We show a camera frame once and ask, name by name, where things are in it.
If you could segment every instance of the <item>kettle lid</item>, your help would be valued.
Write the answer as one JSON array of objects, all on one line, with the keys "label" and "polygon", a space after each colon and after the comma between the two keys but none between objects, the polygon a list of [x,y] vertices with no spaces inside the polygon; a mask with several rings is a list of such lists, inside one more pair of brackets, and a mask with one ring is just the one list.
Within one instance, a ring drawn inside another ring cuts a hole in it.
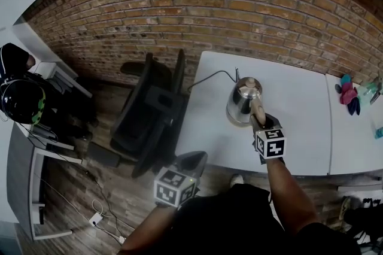
[{"label": "kettle lid", "polygon": [[237,82],[236,87],[244,98],[254,99],[262,94],[262,85],[253,77],[241,78]]}]

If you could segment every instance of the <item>shoe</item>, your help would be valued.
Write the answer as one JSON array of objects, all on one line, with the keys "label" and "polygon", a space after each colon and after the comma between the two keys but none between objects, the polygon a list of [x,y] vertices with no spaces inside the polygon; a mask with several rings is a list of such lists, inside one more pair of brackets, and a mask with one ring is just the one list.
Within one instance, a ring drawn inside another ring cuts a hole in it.
[{"label": "shoe", "polygon": [[232,178],[230,179],[230,188],[233,187],[235,184],[243,184],[244,178],[241,174],[234,174]]},{"label": "shoe", "polygon": [[351,209],[351,197],[348,196],[343,200],[342,206],[341,206],[341,212],[339,213],[339,219],[340,221],[343,220],[345,212]]}]

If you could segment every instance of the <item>stainless steel kettle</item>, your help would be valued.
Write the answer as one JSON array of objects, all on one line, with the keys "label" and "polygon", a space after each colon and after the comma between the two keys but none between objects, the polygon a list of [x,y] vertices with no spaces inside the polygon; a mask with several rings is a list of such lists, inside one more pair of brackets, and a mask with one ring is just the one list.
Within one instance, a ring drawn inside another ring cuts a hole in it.
[{"label": "stainless steel kettle", "polygon": [[236,84],[229,96],[226,112],[230,120],[240,126],[251,125],[252,117],[259,126],[266,123],[266,114],[262,107],[262,86],[253,77],[239,78],[236,69]]}]

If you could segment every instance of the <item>black shirt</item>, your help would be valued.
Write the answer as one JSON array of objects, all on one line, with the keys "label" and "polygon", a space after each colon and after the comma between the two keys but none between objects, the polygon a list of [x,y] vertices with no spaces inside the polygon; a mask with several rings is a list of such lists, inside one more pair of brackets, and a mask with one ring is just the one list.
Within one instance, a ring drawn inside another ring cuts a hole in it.
[{"label": "black shirt", "polygon": [[164,238],[144,253],[360,254],[355,241],[321,223],[289,236],[273,217],[268,195],[266,190],[236,184],[226,193],[191,199]]},{"label": "black shirt", "polygon": [[12,43],[3,45],[0,49],[0,78],[26,72],[28,57],[28,52]]}]

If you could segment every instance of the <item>power outlet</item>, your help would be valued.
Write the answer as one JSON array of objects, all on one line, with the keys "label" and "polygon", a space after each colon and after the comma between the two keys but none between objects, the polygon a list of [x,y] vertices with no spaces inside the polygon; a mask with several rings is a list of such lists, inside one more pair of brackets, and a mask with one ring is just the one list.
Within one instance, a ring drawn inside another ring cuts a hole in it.
[{"label": "power outlet", "polygon": [[93,217],[89,220],[89,223],[94,227],[102,220],[102,215],[96,212]]}]

